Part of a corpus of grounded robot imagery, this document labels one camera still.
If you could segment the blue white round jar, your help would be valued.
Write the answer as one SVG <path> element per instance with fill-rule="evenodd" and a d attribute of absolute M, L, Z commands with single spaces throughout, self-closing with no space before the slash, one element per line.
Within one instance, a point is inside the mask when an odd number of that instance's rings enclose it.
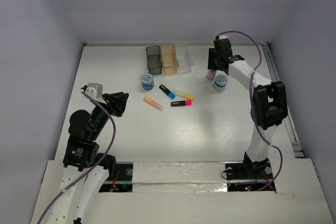
<path fill-rule="evenodd" d="M 225 74 L 218 74 L 213 82 L 213 87 L 216 91 L 224 91 L 228 83 L 228 76 Z"/>

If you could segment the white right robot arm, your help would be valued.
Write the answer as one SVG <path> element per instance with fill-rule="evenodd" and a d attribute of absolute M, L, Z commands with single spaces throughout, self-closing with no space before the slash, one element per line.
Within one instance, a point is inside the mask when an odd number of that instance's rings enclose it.
<path fill-rule="evenodd" d="M 269 165 L 268 152 L 277 127 L 288 116 L 285 84 L 260 75 L 240 55 L 227 36 L 217 36 L 209 50 L 208 69 L 225 72 L 249 92 L 254 131 L 243 161 L 226 166 L 228 180 L 256 179 Z"/>

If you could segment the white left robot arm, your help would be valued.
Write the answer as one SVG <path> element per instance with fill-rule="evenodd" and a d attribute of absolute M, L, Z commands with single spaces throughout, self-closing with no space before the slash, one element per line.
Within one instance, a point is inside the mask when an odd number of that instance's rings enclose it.
<path fill-rule="evenodd" d="M 205 57 L 189 73 L 155 76 L 145 90 L 145 53 L 143 46 L 84 48 L 56 159 L 84 169 L 104 152 L 127 162 L 216 157 Z"/>

